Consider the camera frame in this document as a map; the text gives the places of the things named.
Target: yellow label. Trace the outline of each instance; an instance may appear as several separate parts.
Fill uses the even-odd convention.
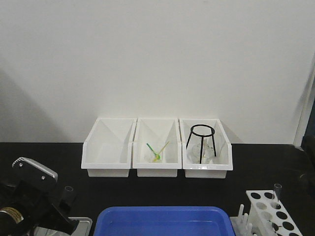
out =
[[[0,212],[6,213],[9,216],[11,216],[16,224],[18,224],[22,220],[24,220],[22,214],[17,209],[14,209],[12,207],[4,207],[4,208],[0,209]]]

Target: black wire tripod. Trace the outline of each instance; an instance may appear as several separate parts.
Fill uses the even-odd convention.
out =
[[[210,128],[211,134],[204,135],[204,134],[197,134],[196,132],[194,132],[193,129],[194,129],[195,127],[199,127],[199,126],[204,126],[204,127]],[[190,134],[189,134],[188,141],[187,141],[187,144],[186,144],[186,149],[187,149],[187,147],[188,147],[188,144],[189,144],[189,141],[190,141],[190,138],[191,138],[191,135],[192,135],[192,134],[194,134],[194,135],[196,135],[196,136],[198,136],[198,137],[201,137],[200,161],[199,161],[200,164],[201,164],[201,159],[202,159],[203,140],[204,140],[204,138],[212,137],[213,150],[214,150],[214,152],[215,152],[215,156],[217,156],[216,145],[215,145],[215,138],[214,138],[214,134],[215,134],[215,129],[214,129],[214,128],[212,128],[211,126],[206,125],[206,124],[195,124],[195,125],[193,125],[193,126],[190,128]]]

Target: test tube rack hole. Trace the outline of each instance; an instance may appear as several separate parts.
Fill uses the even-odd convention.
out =
[[[236,236],[302,236],[281,201],[275,202],[272,190],[247,190],[250,213],[230,217]]]

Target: glass tube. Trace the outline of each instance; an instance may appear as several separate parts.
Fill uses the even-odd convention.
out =
[[[279,203],[279,201],[280,201],[281,189],[282,189],[282,185],[279,183],[275,183],[272,199],[276,203]]]
[[[71,186],[64,187],[63,194],[62,194],[62,201],[71,205],[75,199],[76,195],[74,189]]]

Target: white plastic bin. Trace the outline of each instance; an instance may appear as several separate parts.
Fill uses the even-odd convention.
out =
[[[160,160],[150,150],[159,152]],[[177,119],[139,118],[134,139],[133,168],[139,177],[177,177],[182,168],[181,139]]]
[[[196,124],[205,124],[214,128],[214,140],[217,156],[213,156],[208,164],[199,164],[193,161],[192,148],[201,143],[201,138],[192,134],[188,147],[186,144],[190,134],[190,128]],[[233,170],[232,145],[227,138],[219,119],[184,119],[180,118],[182,136],[183,169],[185,176],[190,178],[225,178],[226,171]],[[212,138],[205,140],[213,149]]]
[[[82,169],[90,177],[128,177],[135,118],[98,118],[83,143]]]

